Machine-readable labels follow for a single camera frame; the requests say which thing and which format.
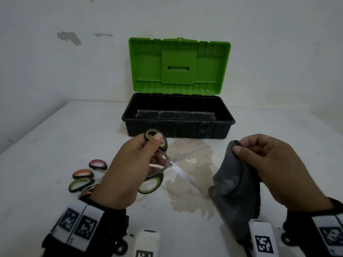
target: white wall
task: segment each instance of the white wall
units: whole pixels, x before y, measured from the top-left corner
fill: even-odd
[[[0,151],[70,99],[128,101],[130,37],[230,41],[221,93],[228,107],[307,109],[343,133],[343,0],[2,0],[0,7]],[[81,45],[57,38],[62,31]]]

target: white device with marker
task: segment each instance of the white device with marker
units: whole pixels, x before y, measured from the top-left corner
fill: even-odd
[[[158,257],[161,235],[154,230],[144,229],[136,234],[133,257]]]
[[[279,257],[272,225],[259,219],[249,221],[254,257]]]

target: green toolbox lid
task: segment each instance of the green toolbox lid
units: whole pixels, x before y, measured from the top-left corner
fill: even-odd
[[[142,93],[218,95],[229,42],[130,38],[133,89]]]

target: toolbox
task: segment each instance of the toolbox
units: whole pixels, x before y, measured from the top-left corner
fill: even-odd
[[[148,128],[166,137],[226,138],[235,120],[218,96],[231,44],[130,38],[133,89],[122,116],[129,136]]]

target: hand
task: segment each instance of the hand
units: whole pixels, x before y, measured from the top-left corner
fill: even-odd
[[[132,205],[145,178],[158,172],[158,168],[149,164],[166,165],[166,160],[157,151],[161,143],[160,133],[148,142],[144,134],[125,142],[90,199],[113,209],[125,209]]]
[[[257,170],[274,199],[287,209],[312,212],[333,207],[289,144],[263,134],[240,143],[243,147],[232,148],[234,154]]]

